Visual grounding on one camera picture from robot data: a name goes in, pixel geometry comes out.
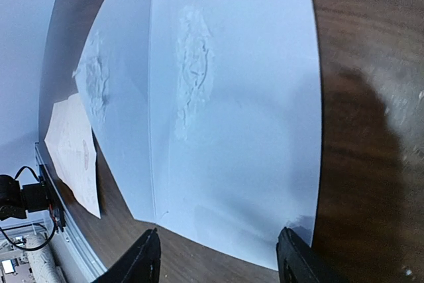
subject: wire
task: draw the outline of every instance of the wire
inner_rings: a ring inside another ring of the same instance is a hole
[[[6,234],[6,232],[0,227],[0,231],[2,232],[2,234],[5,236],[5,238],[6,238],[6,240],[8,240],[8,242],[11,244],[11,245],[13,245],[15,248],[17,248],[17,249],[19,249],[19,250],[22,250],[22,251],[26,251],[26,252],[34,252],[34,251],[37,251],[37,250],[40,250],[40,249],[42,249],[42,248],[44,248],[46,245],[48,245],[49,244],[49,242],[53,239],[53,236],[54,236],[54,233],[56,232],[56,230],[57,230],[57,225],[56,225],[56,222],[53,220],[53,218],[52,218],[52,221],[53,221],[53,230],[52,230],[52,233],[50,234],[50,236],[49,236],[49,238],[47,238],[47,240],[44,242],[44,243],[42,243],[41,245],[39,245],[38,247],[35,247],[35,248],[24,248],[24,247],[20,247],[20,246],[18,246],[16,243],[14,243],[8,236],[7,236],[7,234]]]
[[[31,171],[32,175],[34,176],[35,180],[37,182],[40,182],[40,178],[38,178],[35,171],[31,167],[28,167],[28,166],[23,166],[23,167],[21,167],[20,170],[18,170],[18,172],[16,173],[16,176],[15,176],[15,180],[19,178],[19,176],[22,174],[22,172],[25,170],[25,168],[28,168]]]

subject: wood grain surface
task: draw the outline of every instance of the wood grain surface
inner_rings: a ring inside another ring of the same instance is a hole
[[[56,0],[40,141],[52,104],[76,91],[71,74],[102,2]],[[314,2],[324,133],[313,248],[351,282],[424,282],[424,0]],[[100,150],[97,175],[102,219],[57,183],[82,233],[111,266],[151,225],[131,217]],[[159,234],[161,282],[278,282],[274,271],[164,229]]]

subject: white wall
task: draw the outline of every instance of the white wall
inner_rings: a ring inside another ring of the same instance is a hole
[[[42,56],[53,4],[0,0],[0,174],[14,176],[24,165],[35,168]],[[34,180],[25,172],[20,182]],[[21,222],[8,219],[0,226]]]

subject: drawing on paper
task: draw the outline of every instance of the drawing on paper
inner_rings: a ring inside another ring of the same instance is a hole
[[[209,101],[213,87],[211,33],[199,9],[180,11],[176,48],[178,63],[177,118],[175,135],[187,140],[198,112]]]
[[[105,120],[109,95],[109,67],[107,55],[101,51],[102,39],[99,32],[87,39],[79,64],[72,77],[85,80],[89,97],[90,113],[98,120]]]

